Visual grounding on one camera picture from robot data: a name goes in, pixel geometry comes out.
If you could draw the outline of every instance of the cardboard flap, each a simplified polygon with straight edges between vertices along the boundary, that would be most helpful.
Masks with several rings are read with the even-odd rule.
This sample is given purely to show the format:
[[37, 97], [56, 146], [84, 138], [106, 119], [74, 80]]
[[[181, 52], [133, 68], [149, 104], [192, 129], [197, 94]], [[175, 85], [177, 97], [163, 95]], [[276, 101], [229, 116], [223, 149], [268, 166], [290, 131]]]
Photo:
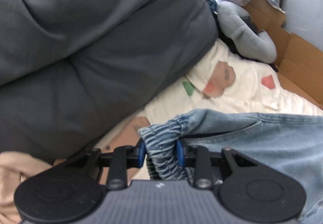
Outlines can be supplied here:
[[275, 21], [270, 21], [265, 31], [276, 46], [277, 59], [275, 61], [275, 65], [280, 66], [291, 35]]
[[256, 24], [258, 30], [265, 30], [267, 28], [268, 23], [270, 22], [270, 18], [265, 14], [260, 12], [258, 9], [252, 7], [247, 4], [243, 7], [251, 16], [251, 21]]
[[292, 34], [279, 72], [323, 104], [323, 53], [319, 49]]
[[249, 5], [258, 9], [279, 26], [286, 20], [286, 15], [281, 10], [274, 8], [267, 0], [252, 0], [249, 2]]

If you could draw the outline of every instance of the brown cardboard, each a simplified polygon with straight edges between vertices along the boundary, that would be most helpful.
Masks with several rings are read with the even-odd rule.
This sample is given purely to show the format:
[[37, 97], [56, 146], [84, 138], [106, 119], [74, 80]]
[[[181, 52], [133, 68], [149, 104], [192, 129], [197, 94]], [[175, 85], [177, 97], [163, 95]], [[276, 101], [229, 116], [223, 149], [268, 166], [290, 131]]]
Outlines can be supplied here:
[[244, 7], [259, 30], [265, 30], [277, 49], [275, 65], [282, 87], [323, 109], [323, 52], [281, 27], [286, 16], [266, 0]]
[[266, 0], [252, 0], [249, 2], [249, 5], [257, 8], [260, 12], [277, 22], [280, 26], [286, 20], [286, 15], [282, 11], [275, 9]]

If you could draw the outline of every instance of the dark gray cushion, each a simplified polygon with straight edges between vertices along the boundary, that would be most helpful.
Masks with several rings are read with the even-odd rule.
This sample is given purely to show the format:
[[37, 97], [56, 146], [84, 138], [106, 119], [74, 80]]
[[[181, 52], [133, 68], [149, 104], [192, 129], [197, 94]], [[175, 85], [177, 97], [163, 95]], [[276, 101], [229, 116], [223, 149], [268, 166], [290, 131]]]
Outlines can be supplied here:
[[217, 37], [204, 0], [0, 0], [0, 151], [53, 161], [176, 81]]

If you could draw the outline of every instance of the green sticker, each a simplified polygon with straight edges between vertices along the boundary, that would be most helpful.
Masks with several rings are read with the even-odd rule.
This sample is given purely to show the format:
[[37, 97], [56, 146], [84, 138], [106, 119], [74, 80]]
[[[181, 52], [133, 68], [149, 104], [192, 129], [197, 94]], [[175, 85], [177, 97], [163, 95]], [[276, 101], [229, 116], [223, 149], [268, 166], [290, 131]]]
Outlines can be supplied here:
[[194, 93], [194, 85], [191, 84], [189, 81], [183, 81], [182, 85], [188, 96], [191, 96]]

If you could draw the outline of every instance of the light blue denim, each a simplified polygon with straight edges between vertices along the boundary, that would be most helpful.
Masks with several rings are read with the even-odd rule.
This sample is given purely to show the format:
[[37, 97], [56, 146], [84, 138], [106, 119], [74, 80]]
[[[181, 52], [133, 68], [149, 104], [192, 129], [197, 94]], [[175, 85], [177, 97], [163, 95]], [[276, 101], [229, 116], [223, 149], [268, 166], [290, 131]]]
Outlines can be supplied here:
[[178, 165], [175, 143], [179, 137], [206, 133], [218, 135], [186, 142], [213, 152], [233, 147], [296, 179], [307, 195], [301, 223], [323, 223], [323, 116], [223, 114], [197, 109], [165, 124], [142, 128], [139, 135], [146, 144], [151, 178], [191, 181], [193, 171]]

